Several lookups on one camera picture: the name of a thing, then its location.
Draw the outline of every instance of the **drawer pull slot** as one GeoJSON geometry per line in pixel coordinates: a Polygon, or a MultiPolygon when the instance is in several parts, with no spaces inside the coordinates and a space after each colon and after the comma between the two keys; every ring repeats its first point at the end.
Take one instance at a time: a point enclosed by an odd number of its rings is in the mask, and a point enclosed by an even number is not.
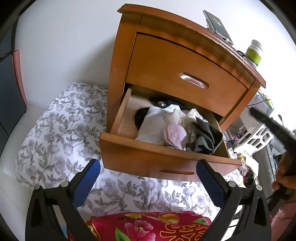
{"type": "Polygon", "coordinates": [[[161,169],[160,172],[173,173],[173,174],[183,174],[183,175],[194,175],[194,172],[186,172],[186,171],[178,171],[178,170],[169,170],[169,169],[161,169]]]}
{"type": "Polygon", "coordinates": [[[209,84],[207,82],[205,82],[205,81],[201,80],[200,78],[197,78],[193,75],[190,75],[188,73],[181,73],[179,76],[181,79],[188,81],[200,88],[203,88],[203,89],[209,88],[209,84]]]}

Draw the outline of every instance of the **pink sock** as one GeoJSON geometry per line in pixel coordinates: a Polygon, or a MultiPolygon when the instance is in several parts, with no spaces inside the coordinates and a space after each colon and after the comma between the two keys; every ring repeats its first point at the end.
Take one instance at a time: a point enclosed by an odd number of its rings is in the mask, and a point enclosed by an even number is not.
{"type": "Polygon", "coordinates": [[[166,143],[180,150],[185,150],[188,142],[187,132],[176,123],[170,124],[163,129],[163,138],[166,143]]]}

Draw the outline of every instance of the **bottle cap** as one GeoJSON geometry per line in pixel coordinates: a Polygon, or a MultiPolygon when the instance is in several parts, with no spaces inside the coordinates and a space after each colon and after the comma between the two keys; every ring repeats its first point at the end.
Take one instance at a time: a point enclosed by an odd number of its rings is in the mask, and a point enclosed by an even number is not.
{"type": "Polygon", "coordinates": [[[261,48],[262,49],[262,44],[261,43],[259,43],[257,40],[252,40],[252,44],[253,45],[256,45],[258,48],[261,48]]]}

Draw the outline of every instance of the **open drawer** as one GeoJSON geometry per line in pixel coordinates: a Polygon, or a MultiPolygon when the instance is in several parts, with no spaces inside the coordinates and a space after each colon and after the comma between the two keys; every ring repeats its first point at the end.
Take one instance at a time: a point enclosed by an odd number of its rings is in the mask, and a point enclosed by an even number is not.
{"type": "MultiPolygon", "coordinates": [[[[240,166],[239,160],[229,158],[224,141],[213,155],[205,155],[135,140],[138,134],[134,122],[135,113],[141,108],[152,106],[149,97],[160,95],[167,96],[139,86],[130,86],[127,89],[110,133],[102,133],[99,140],[105,168],[143,177],[199,181],[195,168],[200,159],[208,161],[222,175],[240,166]]],[[[182,102],[189,108],[195,107],[209,123],[220,129],[211,111],[182,102]]]]}

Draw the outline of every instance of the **bed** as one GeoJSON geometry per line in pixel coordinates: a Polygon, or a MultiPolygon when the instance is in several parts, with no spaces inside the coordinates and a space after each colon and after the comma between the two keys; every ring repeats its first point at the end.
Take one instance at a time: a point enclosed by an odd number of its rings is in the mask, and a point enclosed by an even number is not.
{"type": "MultiPolygon", "coordinates": [[[[34,188],[69,181],[92,159],[103,166],[99,137],[106,131],[107,89],[73,83],[30,130],[15,160],[19,183],[34,188]]],[[[239,171],[224,176],[242,185],[239,171]]],[[[192,210],[215,218],[215,207],[201,182],[162,180],[101,168],[79,211],[93,216],[124,212],[192,210]]]]}

